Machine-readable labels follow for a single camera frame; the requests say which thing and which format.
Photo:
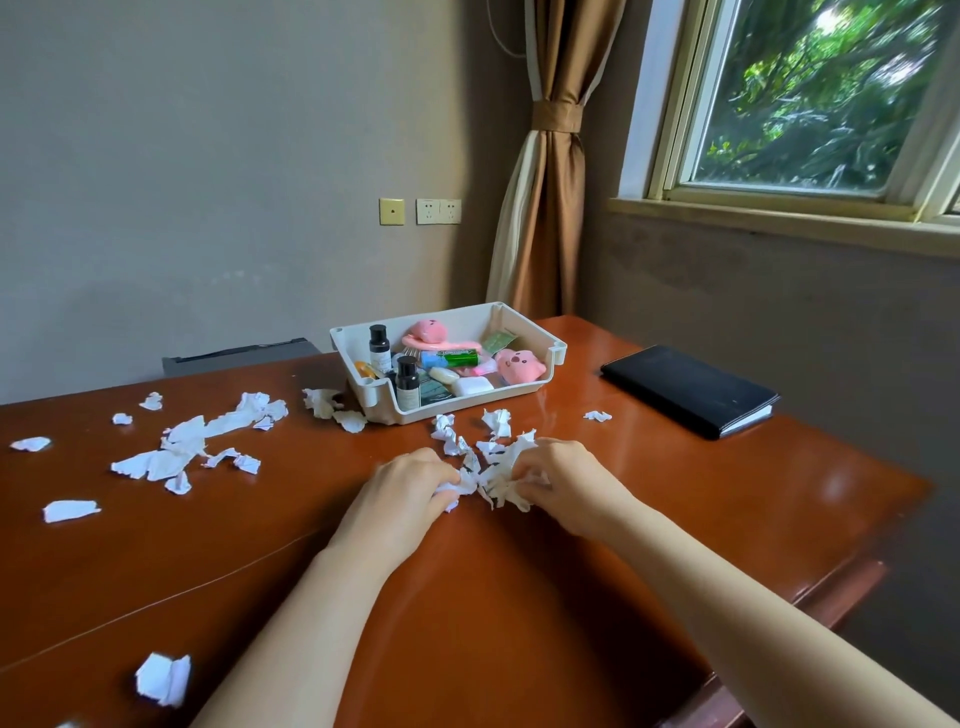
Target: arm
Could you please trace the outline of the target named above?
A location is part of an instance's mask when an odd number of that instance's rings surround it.
[[[380,588],[457,497],[437,486],[459,481],[431,449],[380,468],[193,727],[333,725]]]
[[[897,677],[649,508],[579,443],[538,440],[519,494],[568,531],[604,542],[681,622],[761,728],[956,728]]]

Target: book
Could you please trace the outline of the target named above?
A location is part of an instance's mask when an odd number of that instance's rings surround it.
[[[670,419],[718,440],[773,414],[780,395],[665,346],[600,367],[603,376]]]

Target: white box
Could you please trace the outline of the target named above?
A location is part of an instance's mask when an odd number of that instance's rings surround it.
[[[353,362],[370,361],[370,327],[373,324],[386,325],[387,338],[390,339],[393,351],[398,352],[403,348],[400,337],[420,319],[437,319],[443,322],[447,330],[447,339],[452,343],[483,342],[494,331],[506,329],[517,335],[516,341],[510,345],[510,348],[529,349],[546,365],[546,374],[529,384],[512,384],[482,395],[458,397],[401,412],[396,406],[396,393],[390,380],[360,376]],[[356,394],[360,406],[363,407],[367,419],[384,425],[408,425],[465,407],[536,392],[553,379],[554,367],[563,364],[566,357],[566,344],[563,341],[505,303],[479,303],[463,308],[452,308],[448,311],[397,316],[394,319],[336,327],[330,330],[330,341],[333,342],[333,348],[340,353],[344,361],[350,387]]]

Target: electrical outlet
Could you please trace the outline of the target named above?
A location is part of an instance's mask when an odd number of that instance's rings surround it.
[[[439,200],[439,202],[438,222],[442,225],[460,225],[460,200]]]
[[[403,225],[406,223],[406,204],[402,200],[380,198],[380,225]]]
[[[440,200],[417,199],[417,224],[440,224]]]

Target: curtain tieback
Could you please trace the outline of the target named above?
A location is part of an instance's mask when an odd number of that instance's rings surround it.
[[[535,132],[577,133],[584,119],[584,108],[568,101],[535,101],[531,124]]]

